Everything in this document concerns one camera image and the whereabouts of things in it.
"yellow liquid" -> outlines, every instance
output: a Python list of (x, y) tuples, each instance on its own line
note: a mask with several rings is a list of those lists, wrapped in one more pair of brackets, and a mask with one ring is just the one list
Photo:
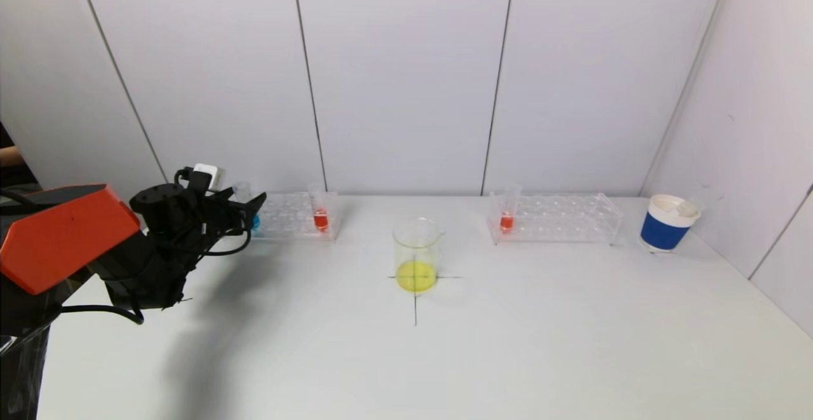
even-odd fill
[(407, 292), (426, 292), (438, 280), (438, 274), (432, 264), (423, 261), (406, 261), (395, 271), (395, 280)]

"white paper cup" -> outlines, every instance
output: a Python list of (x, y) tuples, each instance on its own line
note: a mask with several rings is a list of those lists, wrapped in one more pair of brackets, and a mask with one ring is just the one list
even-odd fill
[(668, 194), (656, 194), (650, 200), (647, 218), (641, 228), (641, 242), (651, 252), (673, 251), (683, 235), (700, 218), (700, 211), (691, 217), (680, 217), (676, 209), (683, 201)]

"white connector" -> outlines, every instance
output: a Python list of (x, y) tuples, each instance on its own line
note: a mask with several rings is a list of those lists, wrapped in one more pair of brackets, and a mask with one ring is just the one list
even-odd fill
[(209, 183), (209, 191), (220, 191), (220, 187), (223, 185), (223, 176), (226, 175), (226, 171), (223, 171), (223, 169), (217, 166), (202, 165), (201, 163), (197, 163), (194, 170), (212, 176), (212, 182)]

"white wall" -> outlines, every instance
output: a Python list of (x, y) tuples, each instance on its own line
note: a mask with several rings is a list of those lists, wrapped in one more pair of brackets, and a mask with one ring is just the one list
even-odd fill
[(813, 198), (796, 217), (751, 281), (813, 337)]
[(637, 195), (716, 0), (511, 0), (485, 190)]
[(698, 234), (751, 275), (813, 182), (813, 0), (723, 0), (645, 194), (697, 195)]
[(508, 0), (299, 0), (329, 189), (479, 194)]
[(167, 174), (322, 182), (296, 0), (91, 0)]
[(0, 116), (46, 188), (165, 181), (87, 0), (0, 0)]

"white table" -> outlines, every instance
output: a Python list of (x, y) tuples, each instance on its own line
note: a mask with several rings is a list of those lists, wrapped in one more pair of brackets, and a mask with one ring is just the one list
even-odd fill
[[(336, 243), (201, 261), (194, 299), (141, 327), (59, 318), (40, 418), (813, 418), (813, 340), (695, 234), (646, 252), (643, 199), (615, 200), (614, 247), (494, 246), (485, 198), (342, 199)], [(462, 278), (419, 297), (415, 325), (388, 276), (392, 224), (418, 215)], [(104, 285), (70, 303), (108, 304)]]

